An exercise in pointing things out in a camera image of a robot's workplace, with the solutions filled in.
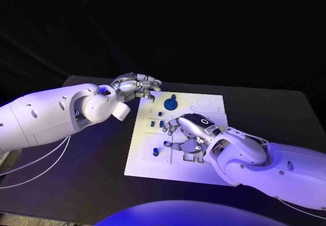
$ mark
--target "circular hole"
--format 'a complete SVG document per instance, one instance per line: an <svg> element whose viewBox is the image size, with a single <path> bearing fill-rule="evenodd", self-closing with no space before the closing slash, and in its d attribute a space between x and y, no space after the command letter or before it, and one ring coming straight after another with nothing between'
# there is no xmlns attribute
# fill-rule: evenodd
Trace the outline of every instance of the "circular hole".
<svg viewBox="0 0 326 226"><path fill-rule="evenodd" d="M288 169L289 171L292 171L292 170L294 170L294 166L292 166L291 161L288 161L288 162L287 162L287 169Z"/></svg>

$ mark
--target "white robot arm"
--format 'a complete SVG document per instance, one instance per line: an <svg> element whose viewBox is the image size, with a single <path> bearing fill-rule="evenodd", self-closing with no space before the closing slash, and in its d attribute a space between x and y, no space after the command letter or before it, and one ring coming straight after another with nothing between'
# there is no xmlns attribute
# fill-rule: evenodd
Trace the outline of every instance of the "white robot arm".
<svg viewBox="0 0 326 226"><path fill-rule="evenodd" d="M101 123L109 115L124 120L134 97L151 102L150 88L160 91L152 77L126 73L109 85L80 84L31 93L0 107L0 154L51 143Z"/></svg>
<svg viewBox="0 0 326 226"><path fill-rule="evenodd" d="M178 127L186 142L164 145L187 153L203 152L203 160L230 185L248 185L271 197L326 210L326 154L268 143L233 128L219 131L199 114L184 114L168 121L163 132L171 135Z"/></svg>

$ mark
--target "table surface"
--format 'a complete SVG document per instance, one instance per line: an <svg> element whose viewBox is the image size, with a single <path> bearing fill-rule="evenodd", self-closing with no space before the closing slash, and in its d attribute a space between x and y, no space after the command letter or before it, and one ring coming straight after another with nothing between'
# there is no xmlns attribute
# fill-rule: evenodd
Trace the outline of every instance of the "table surface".
<svg viewBox="0 0 326 226"><path fill-rule="evenodd" d="M63 86L109 84L112 79L70 76ZM229 126L269 142L324 152L326 134L301 92L163 83L163 91L222 95ZM0 211L93 224L119 210L161 200L223 204L289 225L321 225L248 186L227 187L124 176L139 99L131 100L124 121L115 117L70 136L67 150L50 171L31 182L0 189ZM23 149L15 166L43 156L59 142ZM7 175L0 186L34 177L57 159L63 147L40 162ZM301 208L326 217L320 210Z"/></svg>

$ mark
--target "hole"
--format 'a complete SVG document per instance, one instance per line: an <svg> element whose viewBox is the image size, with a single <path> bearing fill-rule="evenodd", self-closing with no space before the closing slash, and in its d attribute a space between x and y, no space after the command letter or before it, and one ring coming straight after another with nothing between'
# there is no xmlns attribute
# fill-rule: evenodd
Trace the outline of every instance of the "hole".
<svg viewBox="0 0 326 226"><path fill-rule="evenodd" d="M59 107L62 110L64 110L64 103L63 102L59 102Z"/></svg>
<svg viewBox="0 0 326 226"><path fill-rule="evenodd" d="M37 112L36 112L36 110L31 111L31 116L33 116L34 118L37 118Z"/></svg>
<svg viewBox="0 0 326 226"><path fill-rule="evenodd" d="M288 162L287 162L287 169L288 169L289 171L292 171L292 170L294 170L294 167L292 167L292 163L291 163L291 161L288 161Z"/></svg>

